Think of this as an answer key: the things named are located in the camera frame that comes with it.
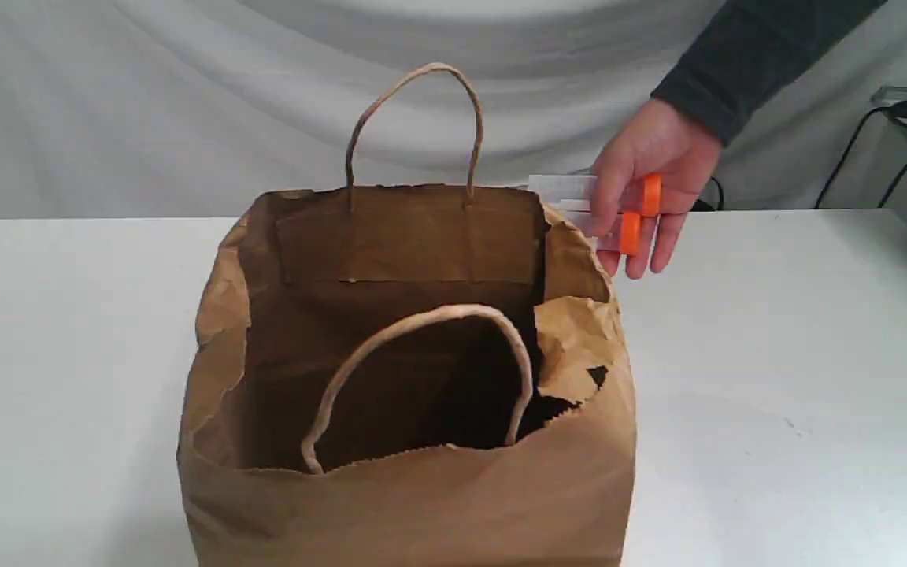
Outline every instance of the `dark gray sleeve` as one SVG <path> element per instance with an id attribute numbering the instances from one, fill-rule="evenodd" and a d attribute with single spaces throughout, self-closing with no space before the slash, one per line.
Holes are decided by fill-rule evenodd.
<path id="1" fill-rule="evenodd" d="M 886 0 L 727 0 L 653 91 L 727 145 Z"/>

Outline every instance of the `kraft paper bag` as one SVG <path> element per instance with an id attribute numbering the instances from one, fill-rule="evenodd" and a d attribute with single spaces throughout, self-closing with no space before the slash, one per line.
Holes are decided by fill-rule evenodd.
<path id="1" fill-rule="evenodd" d="M 476 111 L 464 186 L 356 186 L 368 116 L 426 72 Z M 375 102 L 348 184 L 260 197 L 217 251 L 177 452 L 204 567 L 616 567 L 635 407 L 582 234 L 475 187 L 443 64 Z"/>

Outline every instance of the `table surface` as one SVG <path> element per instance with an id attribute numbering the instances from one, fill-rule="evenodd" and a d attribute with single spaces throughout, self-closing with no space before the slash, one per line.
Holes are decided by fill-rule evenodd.
<path id="1" fill-rule="evenodd" d="M 0 221 L 0 566 L 194 565 L 174 467 L 229 219 Z M 627 567 L 907 566 L 907 230 L 692 215 L 618 280 L 639 396 Z"/>

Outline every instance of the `hand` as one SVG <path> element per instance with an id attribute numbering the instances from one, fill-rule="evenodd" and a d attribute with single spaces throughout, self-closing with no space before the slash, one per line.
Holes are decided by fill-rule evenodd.
<path id="1" fill-rule="evenodd" d="M 589 236 L 604 236 L 611 230 L 623 204 L 625 209 L 638 211 L 643 177 L 658 172 L 662 179 L 659 222 L 643 219 L 639 254 L 627 256 L 625 272 L 633 280 L 640 279 L 647 266 L 654 273 L 662 272 L 670 262 L 684 219 L 709 182 L 722 149 L 716 136 L 676 108 L 662 101 L 648 101 L 594 162 L 597 183 L 590 202 L 593 220 Z M 656 245 L 651 261 L 654 232 Z M 608 273 L 614 276 L 618 272 L 618 252 L 598 250 L 597 256 Z"/>

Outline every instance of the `white backdrop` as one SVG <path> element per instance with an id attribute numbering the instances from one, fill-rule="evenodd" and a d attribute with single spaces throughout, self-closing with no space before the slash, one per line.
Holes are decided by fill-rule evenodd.
<path id="1" fill-rule="evenodd" d="M 0 217 L 236 216 L 337 187 L 357 116 L 429 61 L 481 93 L 483 182 L 583 169 L 720 3 L 0 0 Z M 882 83 L 907 85 L 907 1 L 756 115 L 727 200 L 808 206 Z M 421 80 L 368 125 L 357 178 L 461 182 L 471 132 L 460 87 Z"/>

